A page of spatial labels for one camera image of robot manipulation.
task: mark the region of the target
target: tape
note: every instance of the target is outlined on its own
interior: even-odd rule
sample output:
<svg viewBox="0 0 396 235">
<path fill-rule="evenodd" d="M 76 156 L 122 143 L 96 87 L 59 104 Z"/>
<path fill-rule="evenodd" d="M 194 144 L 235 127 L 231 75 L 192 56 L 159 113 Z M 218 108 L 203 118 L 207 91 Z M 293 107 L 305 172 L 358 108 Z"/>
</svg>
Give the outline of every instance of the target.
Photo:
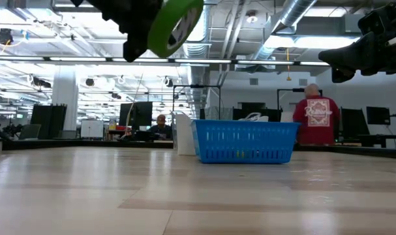
<svg viewBox="0 0 396 235">
<path fill-rule="evenodd" d="M 148 48 L 169 57 L 186 41 L 204 8 L 203 0 L 169 0 L 159 10 L 148 34 Z"/>
</svg>

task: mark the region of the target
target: seated man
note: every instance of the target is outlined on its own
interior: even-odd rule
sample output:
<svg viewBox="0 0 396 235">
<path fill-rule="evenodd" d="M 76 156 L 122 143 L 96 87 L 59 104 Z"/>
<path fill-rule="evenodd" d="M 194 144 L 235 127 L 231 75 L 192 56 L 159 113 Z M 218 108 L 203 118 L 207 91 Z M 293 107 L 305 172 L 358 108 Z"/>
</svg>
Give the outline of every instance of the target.
<svg viewBox="0 0 396 235">
<path fill-rule="evenodd" d="M 157 117 L 157 125 L 152 126 L 148 131 L 160 135 L 160 139 L 172 139 L 172 127 L 166 125 L 166 116 Z"/>
<path fill-rule="evenodd" d="M 294 112 L 294 121 L 301 123 L 297 141 L 300 144 L 334 144 L 334 127 L 340 119 L 339 108 L 332 99 L 320 96 L 316 84 L 305 88 L 305 97 Z"/>
</svg>

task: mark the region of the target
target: blue plastic basket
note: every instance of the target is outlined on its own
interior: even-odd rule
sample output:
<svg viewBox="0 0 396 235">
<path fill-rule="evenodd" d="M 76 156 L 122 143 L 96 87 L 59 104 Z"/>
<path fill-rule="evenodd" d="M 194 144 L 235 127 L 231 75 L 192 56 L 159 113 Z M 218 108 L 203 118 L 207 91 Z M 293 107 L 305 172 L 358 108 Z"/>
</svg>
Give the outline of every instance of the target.
<svg viewBox="0 0 396 235">
<path fill-rule="evenodd" d="M 203 163 L 288 163 L 298 123 L 194 120 L 195 152 Z"/>
</svg>

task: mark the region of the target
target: red shirt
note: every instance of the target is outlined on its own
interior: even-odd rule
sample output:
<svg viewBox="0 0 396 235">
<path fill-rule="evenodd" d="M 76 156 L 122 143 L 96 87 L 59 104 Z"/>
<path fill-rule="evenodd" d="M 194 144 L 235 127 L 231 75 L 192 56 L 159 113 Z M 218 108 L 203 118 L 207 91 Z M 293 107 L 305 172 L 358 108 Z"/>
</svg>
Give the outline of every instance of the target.
<svg viewBox="0 0 396 235">
<path fill-rule="evenodd" d="M 334 123 L 340 111 L 335 102 L 319 95 L 297 104 L 294 121 L 301 123 L 297 136 L 300 144 L 334 144 Z"/>
</svg>

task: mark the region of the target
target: white wall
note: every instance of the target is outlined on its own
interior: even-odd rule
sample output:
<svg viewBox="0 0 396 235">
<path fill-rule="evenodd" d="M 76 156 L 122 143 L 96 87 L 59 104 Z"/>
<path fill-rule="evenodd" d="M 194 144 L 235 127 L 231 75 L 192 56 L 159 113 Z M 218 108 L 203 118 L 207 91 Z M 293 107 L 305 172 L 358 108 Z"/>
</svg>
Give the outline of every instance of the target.
<svg viewBox="0 0 396 235">
<path fill-rule="evenodd" d="M 221 106 L 223 108 L 238 107 L 239 102 L 264 102 L 266 107 L 270 109 L 277 108 L 277 95 L 276 89 L 266 89 L 263 91 L 249 91 L 238 89 L 223 89 L 221 91 Z M 304 99 L 303 93 L 292 93 L 290 91 L 281 92 L 281 102 L 284 111 L 290 111 L 290 103 L 297 103 Z M 218 106 L 218 97 L 214 94 L 208 96 L 207 106 Z"/>
<path fill-rule="evenodd" d="M 211 71 L 211 85 L 215 85 L 219 73 Z M 286 80 L 287 72 L 229 72 L 221 89 L 221 106 L 224 108 L 238 107 L 239 102 L 264 102 L 270 109 L 277 108 L 277 89 L 299 88 L 299 79 L 307 79 L 308 84 L 316 81 L 316 77 L 310 76 L 309 72 L 291 72 L 291 81 Z M 249 78 L 258 78 L 258 86 L 251 86 Z M 297 103 L 303 99 L 303 93 L 281 92 L 281 106 L 284 111 L 292 107 L 290 103 Z M 207 107 L 218 106 L 218 97 L 212 92 L 207 97 Z"/>
<path fill-rule="evenodd" d="M 362 76 L 358 72 L 350 81 L 333 84 L 329 69 L 316 77 L 316 83 L 324 90 L 324 96 L 334 99 L 339 107 L 362 108 L 364 112 L 366 106 L 386 107 L 391 114 L 396 114 L 396 74 L 379 72 L 373 76 Z M 391 118 L 389 128 L 396 134 L 396 118 Z M 390 134 L 381 125 L 369 125 L 369 130 L 371 134 Z M 395 147 L 393 140 L 388 140 L 387 145 L 388 148 Z"/>
<path fill-rule="evenodd" d="M 211 85 L 216 85 L 219 78 L 218 71 L 211 71 Z M 299 87 L 299 79 L 307 79 L 308 84 L 315 82 L 316 77 L 311 76 L 309 72 L 290 72 L 288 78 L 287 72 L 277 74 L 276 72 L 256 72 L 249 74 L 247 72 L 229 72 L 225 78 L 222 90 L 251 90 L 251 91 L 265 91 L 267 89 L 278 88 L 296 88 Z M 258 78 L 258 85 L 251 86 L 250 78 Z"/>
</svg>

